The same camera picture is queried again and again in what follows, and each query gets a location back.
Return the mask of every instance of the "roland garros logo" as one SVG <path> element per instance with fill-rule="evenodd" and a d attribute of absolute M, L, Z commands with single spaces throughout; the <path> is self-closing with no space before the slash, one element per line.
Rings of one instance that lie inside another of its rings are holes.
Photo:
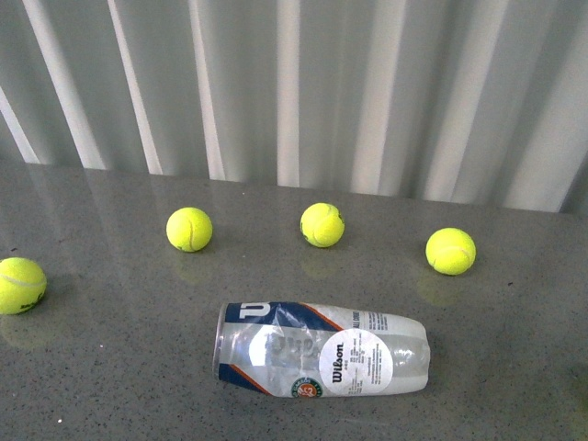
<path fill-rule="evenodd" d="M 322 395 L 322 387 L 318 381 L 309 378 L 294 381 L 291 391 L 294 398 L 315 398 Z"/>

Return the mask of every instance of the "corrugated white wall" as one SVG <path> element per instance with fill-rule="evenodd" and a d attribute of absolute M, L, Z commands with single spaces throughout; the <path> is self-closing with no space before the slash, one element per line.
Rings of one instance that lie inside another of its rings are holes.
<path fill-rule="evenodd" d="M 0 159 L 588 213 L 583 0 L 3 0 Z"/>

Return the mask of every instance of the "orange label stripe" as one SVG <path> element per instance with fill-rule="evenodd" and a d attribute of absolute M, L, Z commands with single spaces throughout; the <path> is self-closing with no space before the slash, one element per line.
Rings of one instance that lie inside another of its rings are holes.
<path fill-rule="evenodd" d="M 343 327 L 340 326 L 339 324 L 333 322 L 331 319 L 329 319 L 328 317 L 322 315 L 320 312 L 316 311 L 312 306 L 307 305 L 306 303 L 301 303 L 300 305 L 304 306 L 305 308 L 309 309 L 310 311 L 314 312 L 316 315 L 318 315 L 319 317 L 321 317 L 323 320 L 325 320 L 327 323 L 329 323 L 334 329 L 336 329 L 337 331 L 343 331 Z"/>
<path fill-rule="evenodd" d="M 252 379 L 251 377 L 249 377 L 247 374 L 245 374 L 242 370 L 240 370 L 237 365 L 229 365 L 229 366 L 231 366 L 231 368 L 235 372 L 237 372 L 240 376 L 242 376 L 244 379 L 246 379 L 247 381 L 249 381 L 253 386 L 255 386 L 255 388 L 257 390 L 259 390 L 260 392 L 264 393 L 265 395 L 271 395 L 271 393 L 269 393 L 267 390 L 265 390 L 257 381 L 255 381 L 254 379 Z"/>

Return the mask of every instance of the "tennis ball seam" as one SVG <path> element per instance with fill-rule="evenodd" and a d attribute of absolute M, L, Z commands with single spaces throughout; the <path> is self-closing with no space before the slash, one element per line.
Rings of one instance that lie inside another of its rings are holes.
<path fill-rule="evenodd" d="M 22 288 L 36 288 L 36 287 L 40 287 L 43 284 L 45 284 L 46 281 L 47 281 L 47 279 L 43 279 L 43 280 L 41 280 L 41 282 L 31 283 L 31 282 L 24 282 L 22 280 L 18 280 L 17 278 L 12 278 L 10 276 L 6 276 L 4 274 L 0 274 L 0 277 L 3 278 L 7 282 L 14 283 L 15 285 L 19 285 Z"/>
<path fill-rule="evenodd" d="M 189 238 L 188 238 L 188 246 L 189 251 L 195 251 L 194 247 L 194 226 L 192 225 L 192 220 L 186 214 L 180 214 L 180 217 L 186 221 L 188 229 L 190 230 Z"/>

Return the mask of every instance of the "white circular label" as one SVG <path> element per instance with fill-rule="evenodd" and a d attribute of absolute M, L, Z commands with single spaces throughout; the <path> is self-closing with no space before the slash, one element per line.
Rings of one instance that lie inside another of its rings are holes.
<path fill-rule="evenodd" d="M 374 395 L 392 380 L 394 364 L 386 344 L 364 329 L 345 329 L 322 347 L 322 384 L 337 395 Z"/>

